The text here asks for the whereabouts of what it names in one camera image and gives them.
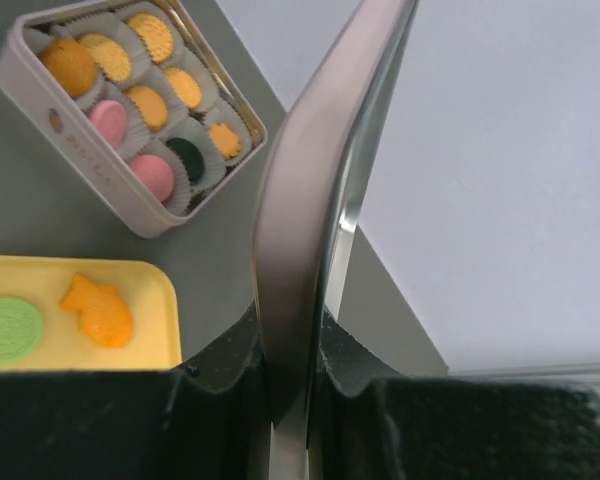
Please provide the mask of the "round biscuit cookie top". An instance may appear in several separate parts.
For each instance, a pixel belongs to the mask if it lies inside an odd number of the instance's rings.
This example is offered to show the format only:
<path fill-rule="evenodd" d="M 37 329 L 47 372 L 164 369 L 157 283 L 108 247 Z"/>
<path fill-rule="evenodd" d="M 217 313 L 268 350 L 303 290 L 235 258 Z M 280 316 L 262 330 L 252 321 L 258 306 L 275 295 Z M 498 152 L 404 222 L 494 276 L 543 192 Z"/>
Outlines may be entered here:
<path fill-rule="evenodd" d="M 202 90 L 189 73 L 178 67 L 169 67 L 164 70 L 164 75 L 176 95 L 190 110 L 199 107 L 203 98 Z"/>

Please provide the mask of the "silver tin lid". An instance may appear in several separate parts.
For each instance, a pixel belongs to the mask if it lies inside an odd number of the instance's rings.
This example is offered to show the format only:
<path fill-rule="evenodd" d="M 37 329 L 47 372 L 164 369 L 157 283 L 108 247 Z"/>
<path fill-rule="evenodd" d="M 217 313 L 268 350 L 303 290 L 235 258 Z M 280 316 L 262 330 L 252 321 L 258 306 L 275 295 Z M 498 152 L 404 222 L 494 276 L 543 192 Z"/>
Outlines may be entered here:
<path fill-rule="evenodd" d="M 254 225 L 252 270 L 273 479 L 308 473 L 308 426 L 327 299 L 353 235 L 417 5 L 363 1 L 284 120 Z"/>

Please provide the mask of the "swirl cookie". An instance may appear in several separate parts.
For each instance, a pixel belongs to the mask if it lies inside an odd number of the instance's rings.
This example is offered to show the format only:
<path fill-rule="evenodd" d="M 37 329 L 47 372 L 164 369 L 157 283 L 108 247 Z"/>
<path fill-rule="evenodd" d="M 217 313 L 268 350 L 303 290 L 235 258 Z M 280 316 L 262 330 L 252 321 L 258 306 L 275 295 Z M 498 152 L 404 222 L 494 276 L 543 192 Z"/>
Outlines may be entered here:
<path fill-rule="evenodd" d="M 139 110 L 142 119 L 152 132 L 158 132 L 166 126 L 168 107 L 154 89 L 137 85 L 127 89 L 125 95 Z"/>
<path fill-rule="evenodd" d="M 213 123 L 208 132 L 216 149 L 225 160 L 236 158 L 242 151 L 240 137 L 226 123 Z"/>

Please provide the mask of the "round biscuit cookie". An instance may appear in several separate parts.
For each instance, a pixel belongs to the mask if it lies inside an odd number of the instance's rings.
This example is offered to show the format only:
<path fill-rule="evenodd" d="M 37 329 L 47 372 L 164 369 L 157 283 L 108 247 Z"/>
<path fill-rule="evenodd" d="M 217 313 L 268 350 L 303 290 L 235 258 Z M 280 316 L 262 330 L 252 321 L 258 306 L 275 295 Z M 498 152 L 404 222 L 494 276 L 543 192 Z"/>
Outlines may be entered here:
<path fill-rule="evenodd" d="M 150 13 L 131 15 L 126 24 L 141 38 L 151 60 L 161 64 L 174 52 L 174 37 L 169 27 L 157 16 Z"/>
<path fill-rule="evenodd" d="M 203 98 L 202 90 L 189 73 L 178 67 L 169 67 L 164 70 L 164 75 L 176 95 L 190 110 L 199 107 Z"/>
<path fill-rule="evenodd" d="M 116 41 L 102 34 L 87 33 L 78 39 L 78 43 L 89 51 L 110 80 L 124 82 L 131 78 L 130 57 Z"/>

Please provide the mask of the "chocolate chip cookie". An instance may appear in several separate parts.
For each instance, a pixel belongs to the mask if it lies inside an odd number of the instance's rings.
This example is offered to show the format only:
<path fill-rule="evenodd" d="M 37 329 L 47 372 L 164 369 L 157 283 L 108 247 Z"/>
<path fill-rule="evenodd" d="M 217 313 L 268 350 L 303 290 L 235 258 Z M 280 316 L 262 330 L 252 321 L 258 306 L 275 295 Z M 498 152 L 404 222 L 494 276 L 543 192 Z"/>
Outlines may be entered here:
<path fill-rule="evenodd" d="M 85 95 L 96 84 L 96 63 L 87 48 L 74 39 L 52 41 L 38 58 L 72 98 Z"/>

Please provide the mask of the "black sandwich cookie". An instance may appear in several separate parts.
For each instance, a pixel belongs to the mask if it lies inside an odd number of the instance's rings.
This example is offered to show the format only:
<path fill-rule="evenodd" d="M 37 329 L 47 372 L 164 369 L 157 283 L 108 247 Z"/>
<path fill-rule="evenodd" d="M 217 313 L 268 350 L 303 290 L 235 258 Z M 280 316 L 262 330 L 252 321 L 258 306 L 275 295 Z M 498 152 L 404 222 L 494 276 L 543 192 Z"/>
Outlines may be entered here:
<path fill-rule="evenodd" d="M 166 140 L 167 147 L 182 161 L 190 183 L 197 183 L 205 173 L 204 157 L 190 141 L 173 137 Z"/>

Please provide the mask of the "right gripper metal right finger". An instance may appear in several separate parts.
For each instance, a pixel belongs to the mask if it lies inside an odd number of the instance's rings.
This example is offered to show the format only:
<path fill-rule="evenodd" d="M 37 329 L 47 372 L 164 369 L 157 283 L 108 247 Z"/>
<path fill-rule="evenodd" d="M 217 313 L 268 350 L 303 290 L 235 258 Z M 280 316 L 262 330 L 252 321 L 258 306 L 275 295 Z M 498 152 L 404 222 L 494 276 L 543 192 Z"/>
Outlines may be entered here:
<path fill-rule="evenodd" d="M 406 376 L 323 318 L 313 479 L 600 479 L 600 395 L 568 383 Z"/>

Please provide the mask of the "pink sandwich cookie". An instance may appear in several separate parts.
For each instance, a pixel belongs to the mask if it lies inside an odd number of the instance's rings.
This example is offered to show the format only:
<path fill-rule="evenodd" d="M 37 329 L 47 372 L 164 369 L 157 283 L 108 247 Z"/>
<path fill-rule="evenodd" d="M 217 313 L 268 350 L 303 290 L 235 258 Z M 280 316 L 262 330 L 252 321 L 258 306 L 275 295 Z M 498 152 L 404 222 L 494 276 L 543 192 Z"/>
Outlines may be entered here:
<path fill-rule="evenodd" d="M 122 145 L 128 125 L 128 116 L 120 102 L 102 100 L 96 103 L 89 114 L 89 120 L 114 149 L 118 149 Z"/>
<path fill-rule="evenodd" d="M 170 165 L 160 156 L 142 154 L 129 167 L 145 187 L 160 201 L 168 200 L 175 189 L 175 175 Z"/>

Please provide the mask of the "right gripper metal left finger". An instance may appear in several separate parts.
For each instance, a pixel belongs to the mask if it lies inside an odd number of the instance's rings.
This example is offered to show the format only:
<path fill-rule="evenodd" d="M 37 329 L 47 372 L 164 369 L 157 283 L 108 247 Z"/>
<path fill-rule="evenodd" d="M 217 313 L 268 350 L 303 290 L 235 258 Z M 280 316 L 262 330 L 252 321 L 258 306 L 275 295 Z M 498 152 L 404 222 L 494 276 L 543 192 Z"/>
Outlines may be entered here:
<path fill-rule="evenodd" d="M 0 373 L 0 479 L 264 479 L 256 313 L 168 370 Z"/>

